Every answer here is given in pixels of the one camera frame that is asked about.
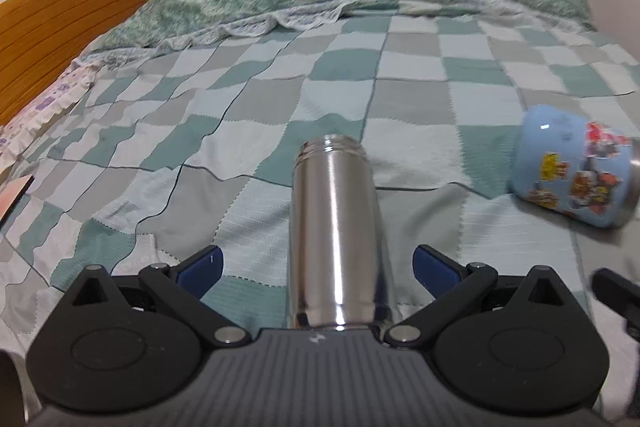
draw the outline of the stainless steel thermos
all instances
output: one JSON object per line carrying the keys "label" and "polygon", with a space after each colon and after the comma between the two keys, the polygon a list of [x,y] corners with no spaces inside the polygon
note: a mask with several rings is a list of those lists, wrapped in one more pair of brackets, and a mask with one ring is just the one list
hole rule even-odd
{"label": "stainless steel thermos", "polygon": [[524,119],[511,185],[521,198],[596,227],[620,227],[640,196],[640,142],[549,105]]}
{"label": "stainless steel thermos", "polygon": [[362,146],[303,144],[290,213],[289,327],[384,326],[396,313],[372,172]]}

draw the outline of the triangular hole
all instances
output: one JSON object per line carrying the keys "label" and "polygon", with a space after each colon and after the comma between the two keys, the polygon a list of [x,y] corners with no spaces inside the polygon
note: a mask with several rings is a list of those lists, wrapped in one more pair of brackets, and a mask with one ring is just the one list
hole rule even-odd
{"label": "triangular hole", "polygon": [[562,306],[562,299],[549,279],[538,279],[529,295],[529,302]]}
{"label": "triangular hole", "polygon": [[88,279],[78,292],[78,296],[76,300],[74,300],[74,306],[85,306],[87,304],[97,304],[107,301],[107,294],[104,292],[100,281],[97,279]]}

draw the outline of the gray ribbed panel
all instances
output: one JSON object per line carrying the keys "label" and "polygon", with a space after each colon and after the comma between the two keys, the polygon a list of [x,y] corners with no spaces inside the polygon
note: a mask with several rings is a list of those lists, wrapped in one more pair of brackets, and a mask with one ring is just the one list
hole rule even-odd
{"label": "gray ribbed panel", "polygon": [[[325,340],[314,343],[322,334]],[[449,392],[420,354],[369,331],[263,331],[216,352],[192,384],[151,409],[117,417],[45,410],[33,427],[603,427],[591,411],[510,418]]]}

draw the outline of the white logo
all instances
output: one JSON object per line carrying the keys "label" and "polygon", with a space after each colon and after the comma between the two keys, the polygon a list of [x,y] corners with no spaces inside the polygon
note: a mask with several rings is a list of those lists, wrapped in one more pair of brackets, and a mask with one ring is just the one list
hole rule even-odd
{"label": "white logo", "polygon": [[313,342],[316,345],[325,340],[326,336],[324,336],[322,333],[316,333],[315,335],[309,337],[309,342]]}

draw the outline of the bed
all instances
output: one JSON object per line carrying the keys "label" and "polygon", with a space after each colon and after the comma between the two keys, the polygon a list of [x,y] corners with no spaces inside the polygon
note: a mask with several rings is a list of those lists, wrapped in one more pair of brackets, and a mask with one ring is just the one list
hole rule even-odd
{"label": "bed", "polygon": [[431,301],[420,243],[512,275],[551,265],[609,346],[598,407],[623,417],[636,347],[587,283],[602,266],[640,279],[640,221],[595,230],[508,190],[531,105],[640,137],[640,66],[586,0],[149,0],[112,22],[73,52],[73,96],[4,144],[4,179],[34,182],[0,229],[0,347],[26,352],[86,264],[128,275],[210,243],[225,266],[202,300],[281,327],[294,156],[346,134],[372,162],[401,313]]}

